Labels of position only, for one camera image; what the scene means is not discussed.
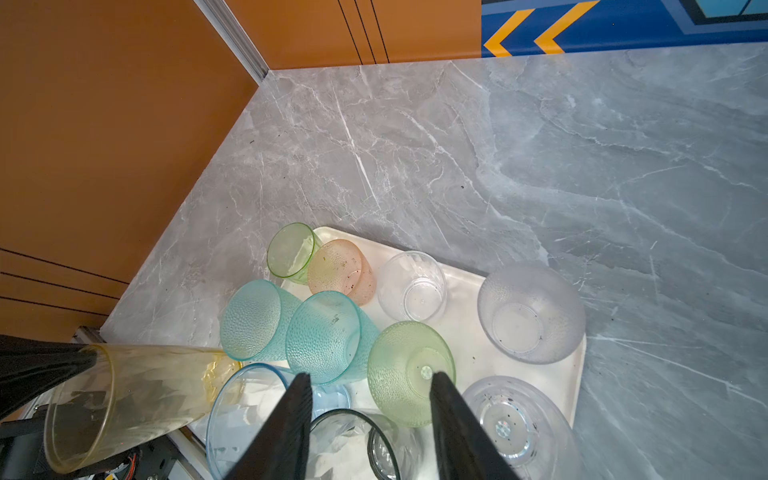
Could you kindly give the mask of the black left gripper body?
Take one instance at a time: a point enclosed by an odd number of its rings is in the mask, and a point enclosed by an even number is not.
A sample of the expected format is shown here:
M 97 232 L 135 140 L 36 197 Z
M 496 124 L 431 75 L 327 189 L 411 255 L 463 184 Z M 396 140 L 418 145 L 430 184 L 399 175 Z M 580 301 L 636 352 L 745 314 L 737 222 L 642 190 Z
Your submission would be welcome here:
M 2 479 L 65 479 L 46 460 L 44 427 L 47 405 L 31 418 L 1 424 Z

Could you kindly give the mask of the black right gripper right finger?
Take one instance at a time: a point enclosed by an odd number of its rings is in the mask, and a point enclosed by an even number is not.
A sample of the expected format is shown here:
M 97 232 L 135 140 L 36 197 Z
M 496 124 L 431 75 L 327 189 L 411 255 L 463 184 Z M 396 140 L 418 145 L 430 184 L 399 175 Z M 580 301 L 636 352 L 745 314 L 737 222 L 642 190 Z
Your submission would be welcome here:
M 433 375 L 429 398 L 440 479 L 519 479 L 445 372 Z

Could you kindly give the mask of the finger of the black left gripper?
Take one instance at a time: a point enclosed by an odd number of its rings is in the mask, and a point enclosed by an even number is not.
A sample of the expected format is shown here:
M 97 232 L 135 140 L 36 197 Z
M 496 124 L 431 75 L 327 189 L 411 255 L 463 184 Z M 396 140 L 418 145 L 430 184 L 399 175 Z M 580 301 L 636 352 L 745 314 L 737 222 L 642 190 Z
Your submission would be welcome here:
M 1 336 L 1 418 L 92 368 L 98 354 L 74 343 Z

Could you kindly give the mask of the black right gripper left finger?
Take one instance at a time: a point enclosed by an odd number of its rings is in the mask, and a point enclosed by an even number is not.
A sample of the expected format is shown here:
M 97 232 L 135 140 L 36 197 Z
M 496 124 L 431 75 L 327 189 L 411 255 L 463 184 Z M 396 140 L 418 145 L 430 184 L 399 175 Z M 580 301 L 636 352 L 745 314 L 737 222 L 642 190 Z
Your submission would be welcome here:
M 306 477 L 313 411 L 311 377 L 299 373 L 225 479 Z

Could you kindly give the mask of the blue-grey tall plastic cup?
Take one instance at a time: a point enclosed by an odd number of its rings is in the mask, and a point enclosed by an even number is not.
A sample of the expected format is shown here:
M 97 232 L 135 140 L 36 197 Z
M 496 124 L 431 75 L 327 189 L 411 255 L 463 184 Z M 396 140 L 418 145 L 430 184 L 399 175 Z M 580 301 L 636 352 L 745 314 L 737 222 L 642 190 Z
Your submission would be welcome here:
M 295 374 L 267 363 L 237 371 L 219 392 L 206 429 L 206 457 L 215 479 L 223 479 L 242 458 Z

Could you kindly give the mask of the dark grey tall cup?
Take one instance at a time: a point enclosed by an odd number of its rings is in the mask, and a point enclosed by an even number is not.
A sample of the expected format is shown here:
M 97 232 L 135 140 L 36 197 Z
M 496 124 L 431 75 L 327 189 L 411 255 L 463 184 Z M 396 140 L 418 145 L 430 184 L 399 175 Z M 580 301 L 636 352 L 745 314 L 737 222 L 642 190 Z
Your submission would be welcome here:
M 334 409 L 312 421 L 308 479 L 414 479 L 423 463 L 418 432 L 373 410 Z

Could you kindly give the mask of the clear faceted glass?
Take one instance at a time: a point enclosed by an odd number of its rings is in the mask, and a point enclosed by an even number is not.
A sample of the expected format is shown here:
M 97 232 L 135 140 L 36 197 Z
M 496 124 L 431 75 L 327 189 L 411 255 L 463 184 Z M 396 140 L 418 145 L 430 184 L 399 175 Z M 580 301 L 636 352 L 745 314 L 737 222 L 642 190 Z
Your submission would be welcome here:
M 517 378 L 491 376 L 463 399 L 501 457 L 522 479 L 580 479 L 582 459 L 573 430 L 539 389 Z

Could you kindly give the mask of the yellow tall plastic cup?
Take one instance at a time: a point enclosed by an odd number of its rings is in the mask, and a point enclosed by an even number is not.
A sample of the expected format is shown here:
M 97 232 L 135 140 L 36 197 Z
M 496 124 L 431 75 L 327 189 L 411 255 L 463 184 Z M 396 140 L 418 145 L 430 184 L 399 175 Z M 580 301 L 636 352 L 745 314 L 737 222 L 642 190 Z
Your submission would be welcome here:
M 208 414 L 241 362 L 213 348 L 91 344 L 94 365 L 54 388 L 44 449 L 69 474 Z

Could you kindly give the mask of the light green tall cup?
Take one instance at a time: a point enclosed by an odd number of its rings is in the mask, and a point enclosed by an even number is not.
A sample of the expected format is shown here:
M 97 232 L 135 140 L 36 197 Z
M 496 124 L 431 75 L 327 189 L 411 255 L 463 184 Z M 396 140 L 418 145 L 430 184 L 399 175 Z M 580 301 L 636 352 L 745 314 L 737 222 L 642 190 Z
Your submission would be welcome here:
M 401 321 L 386 328 L 369 354 L 367 380 L 379 410 L 393 422 L 420 428 L 432 423 L 431 381 L 445 373 L 456 380 L 453 355 L 432 327 Z

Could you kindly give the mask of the teal tall cup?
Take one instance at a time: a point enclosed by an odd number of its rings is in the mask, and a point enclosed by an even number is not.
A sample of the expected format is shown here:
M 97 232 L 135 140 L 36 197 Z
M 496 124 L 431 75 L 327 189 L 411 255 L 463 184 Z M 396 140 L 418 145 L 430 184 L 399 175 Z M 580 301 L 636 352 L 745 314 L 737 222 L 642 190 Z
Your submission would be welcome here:
M 288 326 L 285 350 L 290 369 L 314 385 L 338 385 L 367 376 L 371 348 L 380 330 L 349 297 L 323 291 L 305 300 Z
M 286 333 L 302 301 L 268 280 L 243 285 L 220 319 L 220 341 L 234 360 L 284 361 Z

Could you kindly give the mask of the clear dimpled cup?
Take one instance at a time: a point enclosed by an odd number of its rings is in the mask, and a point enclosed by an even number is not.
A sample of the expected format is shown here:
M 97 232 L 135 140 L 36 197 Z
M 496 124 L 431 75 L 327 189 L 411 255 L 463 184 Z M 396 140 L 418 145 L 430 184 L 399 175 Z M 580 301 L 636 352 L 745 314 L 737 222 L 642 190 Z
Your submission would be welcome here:
M 561 361 L 586 335 L 576 288 L 541 263 L 517 262 L 489 274 L 478 291 L 477 312 L 491 343 L 527 364 Z

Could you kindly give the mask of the clear small glass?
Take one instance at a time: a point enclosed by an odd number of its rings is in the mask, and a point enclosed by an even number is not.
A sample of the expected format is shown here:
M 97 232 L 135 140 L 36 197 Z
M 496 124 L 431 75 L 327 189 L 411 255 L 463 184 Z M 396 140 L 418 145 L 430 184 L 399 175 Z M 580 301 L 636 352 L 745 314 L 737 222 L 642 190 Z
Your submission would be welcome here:
M 383 311 L 396 321 L 428 322 L 445 310 L 448 288 L 438 262 L 420 251 L 401 252 L 377 272 L 376 296 Z

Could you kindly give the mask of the pink small glass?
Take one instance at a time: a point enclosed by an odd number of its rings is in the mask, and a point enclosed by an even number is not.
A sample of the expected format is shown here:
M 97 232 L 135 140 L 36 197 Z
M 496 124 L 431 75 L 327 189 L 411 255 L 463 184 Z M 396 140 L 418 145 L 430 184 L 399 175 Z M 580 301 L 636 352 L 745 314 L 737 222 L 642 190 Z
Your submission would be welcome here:
M 336 239 L 323 245 L 312 257 L 308 286 L 312 294 L 337 291 L 362 306 L 373 299 L 377 283 L 362 251 L 349 240 Z

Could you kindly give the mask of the green small glass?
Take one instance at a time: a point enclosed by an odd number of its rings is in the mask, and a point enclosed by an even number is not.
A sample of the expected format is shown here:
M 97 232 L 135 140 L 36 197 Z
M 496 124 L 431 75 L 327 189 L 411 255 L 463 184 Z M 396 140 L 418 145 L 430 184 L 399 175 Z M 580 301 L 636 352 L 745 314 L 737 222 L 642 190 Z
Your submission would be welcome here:
M 267 249 L 267 267 L 272 275 L 300 285 L 308 284 L 308 265 L 323 242 L 307 224 L 290 223 L 281 228 Z

